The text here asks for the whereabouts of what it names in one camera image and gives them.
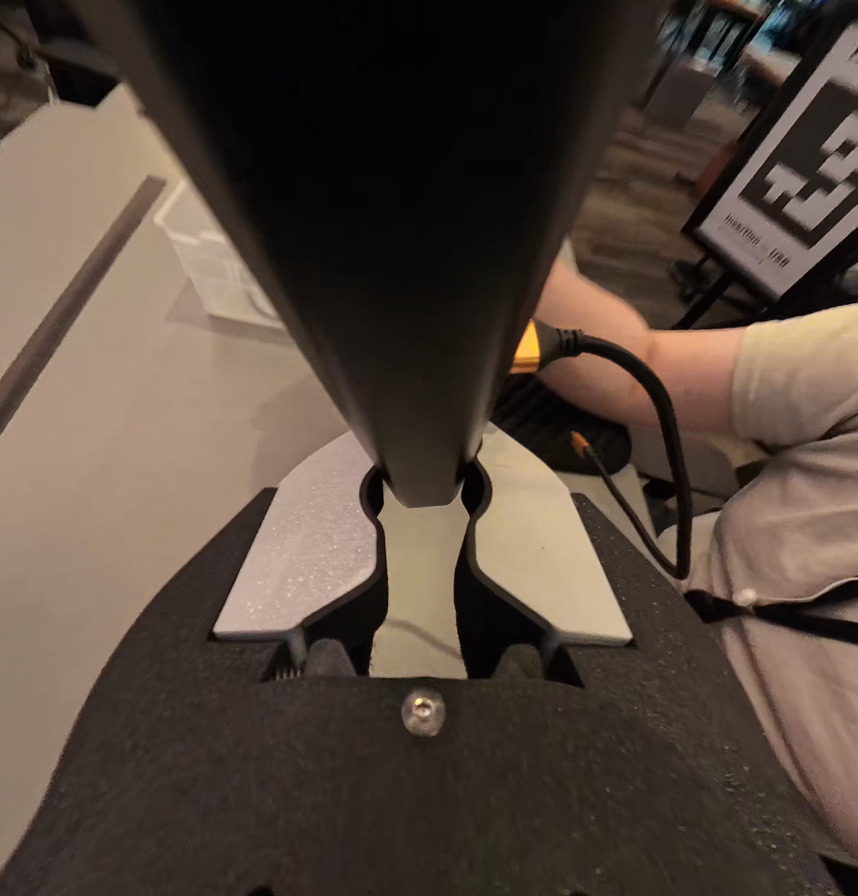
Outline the black usb hub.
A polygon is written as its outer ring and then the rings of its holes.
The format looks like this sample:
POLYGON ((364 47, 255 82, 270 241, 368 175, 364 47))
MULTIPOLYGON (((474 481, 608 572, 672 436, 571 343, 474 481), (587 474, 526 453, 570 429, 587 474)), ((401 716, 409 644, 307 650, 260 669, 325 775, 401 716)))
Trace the black usb hub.
POLYGON ((668 2, 75 2, 400 502, 449 503, 668 2))

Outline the black white tag sign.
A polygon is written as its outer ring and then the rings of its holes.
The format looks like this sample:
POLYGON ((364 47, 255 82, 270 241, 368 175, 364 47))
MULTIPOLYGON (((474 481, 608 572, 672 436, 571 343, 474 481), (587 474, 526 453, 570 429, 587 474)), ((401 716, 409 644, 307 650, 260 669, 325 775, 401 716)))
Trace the black white tag sign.
POLYGON ((858 260, 858 2, 821 24, 682 229, 766 299, 858 260))

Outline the black wrist rest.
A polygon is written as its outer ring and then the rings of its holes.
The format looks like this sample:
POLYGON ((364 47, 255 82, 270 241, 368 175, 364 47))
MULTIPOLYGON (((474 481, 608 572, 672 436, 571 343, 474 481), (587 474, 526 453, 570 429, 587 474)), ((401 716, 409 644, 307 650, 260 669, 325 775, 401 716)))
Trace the black wrist rest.
POLYGON ((505 380, 490 421, 557 473, 600 476, 598 467, 574 447, 574 432, 590 444, 610 475, 631 461, 633 446, 624 426, 575 407, 533 375, 505 380))

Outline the black usb cable orange plug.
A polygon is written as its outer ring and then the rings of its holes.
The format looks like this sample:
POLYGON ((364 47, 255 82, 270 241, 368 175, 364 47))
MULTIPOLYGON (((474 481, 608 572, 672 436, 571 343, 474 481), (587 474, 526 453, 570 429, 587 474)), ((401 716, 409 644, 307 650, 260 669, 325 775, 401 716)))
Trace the black usb cable orange plug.
POLYGON ((612 342, 584 334, 581 330, 560 329, 532 319, 516 348, 512 375, 538 374, 556 361, 582 355, 599 357, 615 364, 639 385, 650 400, 659 424, 675 489, 677 530, 673 561, 660 550, 639 516, 625 499, 596 451, 578 431, 570 435, 574 451, 589 460, 602 482, 628 518, 649 554, 660 568, 677 581, 685 581, 691 571, 693 505, 690 475, 685 460, 677 417, 668 391, 658 375, 639 357, 612 342))

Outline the clear plastic box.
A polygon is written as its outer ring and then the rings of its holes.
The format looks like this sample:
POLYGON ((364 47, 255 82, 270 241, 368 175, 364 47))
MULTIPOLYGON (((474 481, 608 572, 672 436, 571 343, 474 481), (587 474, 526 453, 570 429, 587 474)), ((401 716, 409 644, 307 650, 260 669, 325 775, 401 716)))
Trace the clear plastic box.
POLYGON ((229 237, 187 180, 181 181, 154 216, 201 305, 210 317, 286 331, 229 237))

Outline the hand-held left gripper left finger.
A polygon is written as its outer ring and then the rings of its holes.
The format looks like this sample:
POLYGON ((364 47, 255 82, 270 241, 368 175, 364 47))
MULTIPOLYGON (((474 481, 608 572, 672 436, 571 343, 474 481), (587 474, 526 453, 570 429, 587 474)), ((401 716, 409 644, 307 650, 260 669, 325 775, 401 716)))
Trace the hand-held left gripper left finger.
POLYGON ((369 668, 389 611, 381 473, 347 432, 277 486, 213 637, 284 644, 294 666, 322 640, 369 668))

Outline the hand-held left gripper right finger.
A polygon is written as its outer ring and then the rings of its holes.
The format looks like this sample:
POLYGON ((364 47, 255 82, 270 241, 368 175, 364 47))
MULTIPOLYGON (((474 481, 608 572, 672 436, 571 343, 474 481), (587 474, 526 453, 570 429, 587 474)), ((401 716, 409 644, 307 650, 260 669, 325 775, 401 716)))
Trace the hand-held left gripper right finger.
POLYGON ((492 676, 516 645, 538 652, 544 676, 578 676, 571 648, 633 644, 568 487, 535 454, 486 427, 460 498, 456 624, 468 676, 492 676))

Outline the black sign stand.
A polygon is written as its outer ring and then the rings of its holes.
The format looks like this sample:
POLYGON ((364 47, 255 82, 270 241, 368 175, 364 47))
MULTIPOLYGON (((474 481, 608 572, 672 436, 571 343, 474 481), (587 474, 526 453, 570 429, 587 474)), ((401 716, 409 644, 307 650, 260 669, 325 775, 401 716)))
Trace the black sign stand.
POLYGON ((669 273, 678 288, 680 301, 687 307, 672 326, 674 330, 699 326, 729 329, 858 305, 858 252, 852 255, 852 263, 846 264, 838 274, 798 297, 760 297, 732 275, 716 271, 714 260, 706 255, 695 263, 674 262, 669 273))

